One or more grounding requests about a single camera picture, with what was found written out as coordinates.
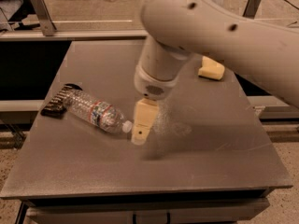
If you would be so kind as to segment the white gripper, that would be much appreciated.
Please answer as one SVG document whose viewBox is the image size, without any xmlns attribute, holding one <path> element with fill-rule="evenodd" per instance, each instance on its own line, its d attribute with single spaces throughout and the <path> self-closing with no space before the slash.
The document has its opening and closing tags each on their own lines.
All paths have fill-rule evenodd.
<svg viewBox="0 0 299 224">
<path fill-rule="evenodd" d="M 135 68 L 135 89 L 145 97 L 135 104 L 131 137 L 131 141 L 135 145 L 143 145 L 147 141 L 159 113 L 159 106 L 156 101 L 165 99 L 177 83 L 178 77 L 173 80 L 162 81 L 151 77 L 140 65 Z"/>
</svg>

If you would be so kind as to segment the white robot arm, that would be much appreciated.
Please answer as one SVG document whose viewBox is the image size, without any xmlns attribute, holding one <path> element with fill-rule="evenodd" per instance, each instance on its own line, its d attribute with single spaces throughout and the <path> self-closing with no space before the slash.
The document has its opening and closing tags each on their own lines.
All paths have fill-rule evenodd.
<svg viewBox="0 0 299 224">
<path fill-rule="evenodd" d="M 148 32 L 135 69 L 136 103 L 132 142 L 146 142 L 157 102 L 178 82 L 182 66 L 204 55 L 288 105 L 299 106 L 299 33 L 246 19 L 221 7 L 221 0 L 141 0 Z"/>
</svg>

